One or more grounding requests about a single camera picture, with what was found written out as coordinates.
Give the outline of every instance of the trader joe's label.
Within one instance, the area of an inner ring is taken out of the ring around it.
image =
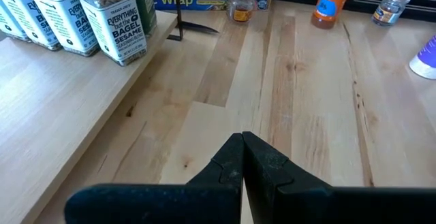
[[[0,0],[0,30],[18,37],[27,37],[2,0]]]
[[[86,52],[98,44],[79,0],[35,2],[63,46]]]
[[[59,43],[34,0],[3,0],[3,2],[30,39],[45,46]]]
[[[100,48],[114,60],[123,62],[146,48],[144,31],[135,0],[122,0],[96,8],[80,0]]]

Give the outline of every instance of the orange spice bottle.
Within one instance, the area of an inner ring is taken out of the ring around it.
[[[318,28],[331,29],[347,0],[318,0],[311,22]]]

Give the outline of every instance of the wooden countertop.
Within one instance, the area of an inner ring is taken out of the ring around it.
[[[83,186],[185,183],[239,131],[332,185],[436,187],[436,81],[407,66],[436,24],[343,12],[325,31],[312,10],[275,1],[248,26],[184,12],[221,34],[165,42],[36,223],[62,223]]]
[[[119,67],[7,38],[0,42],[0,223],[38,216],[176,24],[158,12],[147,54]]]

